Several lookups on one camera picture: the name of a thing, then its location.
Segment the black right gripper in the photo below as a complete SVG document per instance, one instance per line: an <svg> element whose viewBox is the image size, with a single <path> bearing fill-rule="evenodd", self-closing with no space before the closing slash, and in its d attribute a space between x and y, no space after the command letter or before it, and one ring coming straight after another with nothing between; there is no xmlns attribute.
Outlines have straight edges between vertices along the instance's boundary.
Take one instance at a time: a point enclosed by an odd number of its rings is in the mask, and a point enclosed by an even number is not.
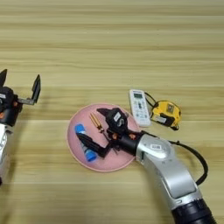
<svg viewBox="0 0 224 224"><path fill-rule="evenodd" d="M97 111L105 117L107 117L109 114L108 108L98 108ZM135 132L132 130L118 134L111 129L107 129L107 133L110 139L110 143L108 143L106 147L100 146L86 134L77 133L76 136L86 147L96 152L101 158L105 158L108 155L111 146L115 149L126 151L129 154L136 154L137 146L141 137L143 136L143 132Z"/></svg>

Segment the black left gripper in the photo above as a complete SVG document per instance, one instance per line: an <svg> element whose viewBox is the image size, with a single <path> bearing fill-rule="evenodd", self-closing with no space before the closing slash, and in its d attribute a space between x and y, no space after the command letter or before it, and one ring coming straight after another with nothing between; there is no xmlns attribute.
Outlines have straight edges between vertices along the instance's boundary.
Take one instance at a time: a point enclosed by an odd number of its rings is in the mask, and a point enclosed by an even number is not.
<svg viewBox="0 0 224 224"><path fill-rule="evenodd" d="M7 71L7 69L4 69L2 72L0 72L0 87L4 86ZM0 113L0 123L9 126L14 126L18 119L18 114L23 109L23 105L34 105L38 102L40 90L41 79L40 75L38 74L32 86L31 99L18 99L17 101L14 101L10 107L6 108L3 112Z"/></svg>

